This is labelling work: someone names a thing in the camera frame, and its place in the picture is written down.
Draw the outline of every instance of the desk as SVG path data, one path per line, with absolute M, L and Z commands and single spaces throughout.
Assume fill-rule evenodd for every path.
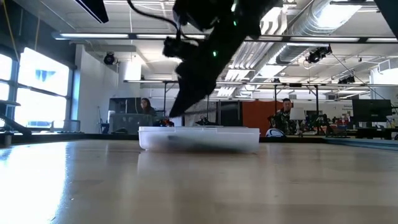
M 357 128 L 356 138 L 384 138 L 391 140 L 392 133 L 398 133 L 398 128 Z

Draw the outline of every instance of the security camera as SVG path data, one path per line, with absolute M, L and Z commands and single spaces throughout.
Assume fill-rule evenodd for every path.
M 117 63 L 117 60 L 114 57 L 114 52 L 106 53 L 106 56 L 104 58 L 104 63 L 105 63 L 105 65 L 114 65 Z

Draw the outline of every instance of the person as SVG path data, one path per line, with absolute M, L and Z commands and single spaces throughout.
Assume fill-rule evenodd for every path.
M 143 114 L 148 114 L 152 116 L 156 116 L 156 111 L 153 107 L 150 105 L 150 101 L 148 98 L 143 98 L 141 100 L 141 108 L 142 108 L 142 113 Z
M 290 120 L 290 109 L 292 109 L 292 102 L 290 99 L 283 99 L 284 107 L 279 110 L 272 121 L 272 127 L 284 132 L 284 134 L 296 133 L 296 122 Z

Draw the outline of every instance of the man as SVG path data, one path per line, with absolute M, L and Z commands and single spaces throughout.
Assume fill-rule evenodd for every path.
M 286 135 L 296 133 L 296 122 L 290 120 L 290 109 L 292 102 L 290 99 L 283 100 L 284 107 L 276 113 L 272 119 L 272 127 L 283 131 Z

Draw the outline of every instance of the black cable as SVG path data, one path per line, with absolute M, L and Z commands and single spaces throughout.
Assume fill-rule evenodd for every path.
M 336 55 L 334 55 L 333 53 L 331 53 L 334 58 L 336 58 L 336 60 L 345 67 L 345 69 L 347 69 L 347 71 L 349 71 L 349 68 L 347 68 L 347 66 L 341 62 L 341 60 L 339 60 Z M 359 80 L 361 83 L 363 83 L 366 87 L 368 87 L 372 92 L 374 92 L 377 96 L 380 96 L 380 98 L 382 98 L 383 100 L 386 100 L 383 96 L 381 96 L 378 92 L 376 92 L 375 90 L 373 90 L 370 86 L 368 86 L 367 83 L 365 83 L 364 81 L 362 81 L 360 78 L 358 78 L 353 72 L 351 72 L 352 76 L 354 76 L 357 80 Z
M 182 35 L 182 36 L 183 36 L 185 39 L 187 39 L 187 40 L 194 40 L 194 41 L 196 41 L 196 42 L 199 43 L 200 40 L 195 39 L 195 38 L 191 38 L 191 37 L 187 37 L 187 36 L 182 32 L 181 28 L 178 27 L 178 25 L 177 25 L 173 20 L 168 19 L 168 18 L 165 18 L 165 17 L 162 17 L 162 16 L 156 16 L 156 15 L 153 15 L 153 14 L 149 14 L 149 13 L 146 13 L 146 12 L 142 12 L 142 11 L 140 11 L 139 9 L 137 9 L 137 8 L 134 6 L 134 4 L 131 2 L 131 0 L 127 0 L 127 3 L 129 4 L 130 8 L 131 8 L 134 12 L 136 12 L 136 13 L 142 15 L 142 16 L 150 17 L 150 18 L 153 18 L 153 19 L 157 19 L 157 20 L 164 21 L 164 22 L 168 22 L 169 24 L 172 24 L 172 25 L 174 26 L 174 28 L 177 30 L 177 39 L 179 39 L 179 38 L 180 38 L 180 35 Z

